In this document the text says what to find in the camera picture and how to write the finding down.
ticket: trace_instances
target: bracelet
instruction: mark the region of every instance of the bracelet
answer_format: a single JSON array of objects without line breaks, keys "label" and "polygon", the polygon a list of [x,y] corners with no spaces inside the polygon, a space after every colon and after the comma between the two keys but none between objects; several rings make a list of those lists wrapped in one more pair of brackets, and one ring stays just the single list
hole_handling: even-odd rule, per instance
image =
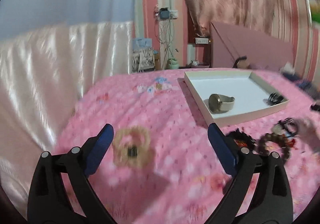
[{"label": "bracelet", "polygon": [[282,162],[285,164],[287,160],[290,157],[290,146],[288,139],[285,137],[285,135],[276,135],[275,133],[268,134],[266,133],[264,136],[262,136],[258,142],[258,153],[260,155],[269,155],[269,151],[266,150],[266,142],[274,142],[278,144],[282,149]]},{"label": "bracelet", "polygon": [[[298,125],[295,123],[295,121],[291,118],[288,117],[284,119],[283,121],[279,121],[278,124],[282,127],[283,130],[285,130],[289,136],[294,137],[298,134],[299,128]],[[293,126],[295,128],[295,132],[291,132],[288,128],[288,126]]]},{"label": "bracelet", "polygon": [[236,144],[240,147],[247,147],[251,151],[255,149],[256,140],[251,136],[248,136],[246,133],[240,132],[239,129],[237,129],[236,131],[231,131],[226,136],[233,138]]},{"label": "bracelet", "polygon": [[[131,135],[132,141],[122,143],[124,136]],[[119,129],[112,142],[113,162],[116,166],[131,168],[145,167],[154,156],[150,149],[150,134],[148,129],[141,126]]]},{"label": "bracelet", "polygon": [[284,97],[278,93],[271,93],[268,101],[272,104],[272,105],[277,105],[280,104],[282,101],[284,100]]}]

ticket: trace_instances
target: person's hand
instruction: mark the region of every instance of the person's hand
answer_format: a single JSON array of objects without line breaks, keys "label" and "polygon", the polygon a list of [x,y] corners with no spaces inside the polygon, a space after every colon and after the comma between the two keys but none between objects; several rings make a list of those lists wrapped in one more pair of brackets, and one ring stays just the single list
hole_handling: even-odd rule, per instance
[{"label": "person's hand", "polygon": [[298,126],[298,136],[301,141],[307,144],[313,152],[320,151],[320,138],[317,134],[316,127],[310,118],[295,119]]}]

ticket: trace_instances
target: cartoon print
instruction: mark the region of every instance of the cartoon print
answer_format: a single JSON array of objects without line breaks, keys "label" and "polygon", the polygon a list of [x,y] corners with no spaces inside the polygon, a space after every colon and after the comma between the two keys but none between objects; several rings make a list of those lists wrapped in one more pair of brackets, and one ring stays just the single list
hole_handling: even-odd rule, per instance
[{"label": "cartoon print", "polygon": [[318,164],[320,164],[320,154],[319,153],[313,153],[312,157],[317,161]]},{"label": "cartoon print", "polygon": [[198,222],[207,215],[207,208],[199,204],[191,203],[188,210],[190,213],[190,219],[187,220],[188,224]]},{"label": "cartoon print", "polygon": [[210,177],[210,188],[212,191],[217,191],[217,190],[222,191],[227,181],[228,181],[228,177],[223,175],[222,173],[213,174]]},{"label": "cartoon print", "polygon": [[307,160],[305,158],[302,158],[302,162],[300,165],[300,174],[304,175],[308,173],[308,166],[307,166]]},{"label": "cartoon print", "polygon": [[173,205],[166,212],[165,223],[180,224],[186,216],[187,212],[181,205]]},{"label": "cartoon print", "polygon": [[138,93],[147,92],[152,96],[160,95],[164,93],[170,93],[173,91],[179,90],[179,87],[172,86],[170,82],[168,82],[167,78],[157,77],[153,80],[153,84],[150,86],[138,85],[133,87],[133,91],[137,91]]},{"label": "cartoon print", "polygon": [[112,217],[118,220],[127,220],[129,217],[129,214],[127,213],[125,209],[124,204],[106,204],[105,208],[110,213]]},{"label": "cartoon print", "polygon": [[205,183],[205,181],[206,181],[205,176],[198,176],[194,179],[194,182]]},{"label": "cartoon print", "polygon": [[306,197],[306,194],[302,194],[297,199],[293,199],[293,205],[295,206],[293,212],[294,214],[297,212],[300,213],[304,210],[305,204],[303,202],[306,200]]},{"label": "cartoon print", "polygon": [[96,101],[99,101],[100,104],[102,104],[104,101],[107,101],[109,99],[109,94],[105,93],[101,96],[98,96]]}]

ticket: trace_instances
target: blue gripper pad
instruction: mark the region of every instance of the blue gripper pad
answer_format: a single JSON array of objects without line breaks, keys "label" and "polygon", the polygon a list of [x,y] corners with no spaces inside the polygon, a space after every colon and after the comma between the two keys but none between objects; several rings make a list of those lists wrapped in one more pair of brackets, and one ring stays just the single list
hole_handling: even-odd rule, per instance
[{"label": "blue gripper pad", "polygon": [[102,130],[103,131],[98,134],[98,140],[87,156],[86,169],[84,170],[84,174],[87,178],[97,171],[104,155],[113,141],[113,127],[107,124]]},{"label": "blue gripper pad", "polygon": [[233,146],[233,144],[229,144],[232,146],[229,147],[226,144],[225,135],[215,123],[210,124],[208,127],[208,138],[224,171],[226,174],[234,177],[237,174],[236,165],[238,163],[238,157],[236,155],[236,151],[231,151],[231,149],[233,147],[237,147],[236,143],[232,140],[235,146]]}]

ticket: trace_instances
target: pink bedspread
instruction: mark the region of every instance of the pink bedspread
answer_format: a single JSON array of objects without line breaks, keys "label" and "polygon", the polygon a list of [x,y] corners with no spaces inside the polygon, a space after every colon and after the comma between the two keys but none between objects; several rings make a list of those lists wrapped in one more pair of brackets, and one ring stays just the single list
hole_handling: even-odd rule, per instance
[{"label": "pink bedspread", "polygon": [[[143,126],[150,131],[156,156],[143,170],[117,168],[109,148],[98,171],[89,178],[98,197],[119,223],[202,224],[221,198],[229,176],[207,138],[207,125],[183,77],[185,70],[117,75],[98,82],[78,102],[75,115],[60,135],[55,153],[81,146],[110,123],[115,131]],[[278,120],[309,117],[320,130],[320,116],[309,110],[312,101],[281,75],[257,71],[290,102],[278,113],[222,128],[236,128],[258,139]],[[299,138],[285,165],[289,178],[294,217],[307,206],[320,184],[318,155]],[[252,179],[239,214],[250,203],[258,176]],[[73,207],[80,207],[66,180]]]}]

